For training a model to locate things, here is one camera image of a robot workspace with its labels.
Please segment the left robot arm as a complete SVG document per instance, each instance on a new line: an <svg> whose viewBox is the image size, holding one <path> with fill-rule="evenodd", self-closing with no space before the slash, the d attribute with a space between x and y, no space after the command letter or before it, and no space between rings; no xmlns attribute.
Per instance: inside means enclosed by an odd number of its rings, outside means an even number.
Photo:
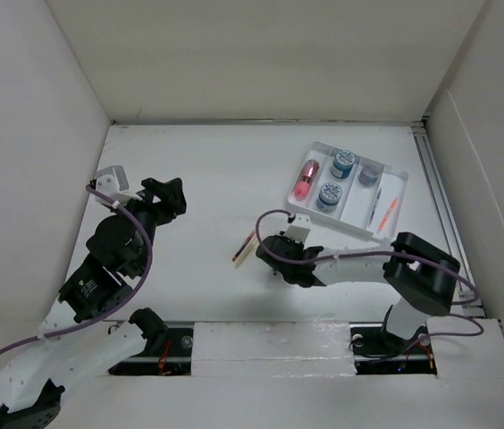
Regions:
<svg viewBox="0 0 504 429"><path fill-rule="evenodd" d="M139 292L153 263L157 227L185 214L182 181L141 182L141 191L105 174L87 192L108 210L87 240L87 256L66 280L38 333L0 349L0 428L45 428L79 383L125 358L159 352L168 327L149 307L134 311L95 347L77 348L84 330Z"/></svg>

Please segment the blue patterned lid jar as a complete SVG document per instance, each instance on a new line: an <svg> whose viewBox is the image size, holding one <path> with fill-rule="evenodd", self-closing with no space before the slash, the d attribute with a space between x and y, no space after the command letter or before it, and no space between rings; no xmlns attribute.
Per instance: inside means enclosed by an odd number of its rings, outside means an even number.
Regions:
<svg viewBox="0 0 504 429"><path fill-rule="evenodd" d="M326 182L320 188L315 205L324 213L332 213L340 203L341 197L341 186L335 182Z"/></svg>

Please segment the clear blue pen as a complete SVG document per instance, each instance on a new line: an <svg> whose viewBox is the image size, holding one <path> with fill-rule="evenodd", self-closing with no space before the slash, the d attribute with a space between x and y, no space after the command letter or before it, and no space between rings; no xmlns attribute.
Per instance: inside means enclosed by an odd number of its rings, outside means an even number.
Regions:
<svg viewBox="0 0 504 429"><path fill-rule="evenodd" d="M371 209L371 212L370 212L370 215L369 215L367 227L370 227L372 225L372 223L373 223L374 216L376 214L376 210L377 210L379 201L381 199L381 195L382 195L382 188L379 188L378 191L377 191L377 194L375 196L374 203L372 205L372 209Z"/></svg>

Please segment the black red pen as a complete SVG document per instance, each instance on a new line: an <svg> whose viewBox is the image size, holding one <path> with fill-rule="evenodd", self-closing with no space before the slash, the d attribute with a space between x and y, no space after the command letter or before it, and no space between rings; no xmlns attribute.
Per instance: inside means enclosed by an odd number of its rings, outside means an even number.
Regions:
<svg viewBox="0 0 504 429"><path fill-rule="evenodd" d="M233 263L236 262L236 260L239 258L240 254L244 251L244 249L246 248L246 246L248 245L248 243L254 238L254 236L256 235L255 233L255 230L251 231L250 234L244 239L243 243L241 244L241 246L239 247L239 249L236 251L236 253L233 255L233 257L231 258L231 261Z"/></svg>

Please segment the grey clear small jar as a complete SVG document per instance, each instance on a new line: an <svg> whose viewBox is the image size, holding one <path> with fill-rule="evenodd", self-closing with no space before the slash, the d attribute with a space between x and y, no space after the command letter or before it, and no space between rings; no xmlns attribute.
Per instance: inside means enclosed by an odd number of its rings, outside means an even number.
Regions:
<svg viewBox="0 0 504 429"><path fill-rule="evenodd" d="M363 164L358 175L359 183L365 187L373 186L382 175L382 167L378 164Z"/></svg>

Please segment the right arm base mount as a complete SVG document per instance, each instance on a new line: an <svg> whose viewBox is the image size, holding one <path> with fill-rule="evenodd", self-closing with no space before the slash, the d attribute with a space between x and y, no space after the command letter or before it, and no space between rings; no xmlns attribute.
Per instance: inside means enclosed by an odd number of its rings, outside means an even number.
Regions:
<svg viewBox="0 0 504 429"><path fill-rule="evenodd" d="M349 350L355 359L356 375L437 374L432 348L398 337L388 339L382 328L361 325L351 328Z"/></svg>

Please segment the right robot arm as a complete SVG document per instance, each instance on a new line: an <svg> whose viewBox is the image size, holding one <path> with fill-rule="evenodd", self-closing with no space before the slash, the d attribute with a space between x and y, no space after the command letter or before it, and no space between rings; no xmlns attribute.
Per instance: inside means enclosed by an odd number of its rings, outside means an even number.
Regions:
<svg viewBox="0 0 504 429"><path fill-rule="evenodd" d="M379 330L379 341L391 352L401 351L431 316L450 314L460 264L416 235L401 233L390 246L340 251L305 247L283 234L261 241L256 257L303 288L343 282L391 286L399 301L390 307Z"/></svg>

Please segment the pink capped tube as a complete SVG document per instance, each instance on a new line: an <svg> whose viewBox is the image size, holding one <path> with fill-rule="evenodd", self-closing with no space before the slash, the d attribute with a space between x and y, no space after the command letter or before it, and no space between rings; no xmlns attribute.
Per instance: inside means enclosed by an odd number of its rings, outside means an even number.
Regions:
<svg viewBox="0 0 504 429"><path fill-rule="evenodd" d="M304 163L293 189L293 195L297 200L305 199L308 196L319 169L320 164L315 159L309 159Z"/></svg>

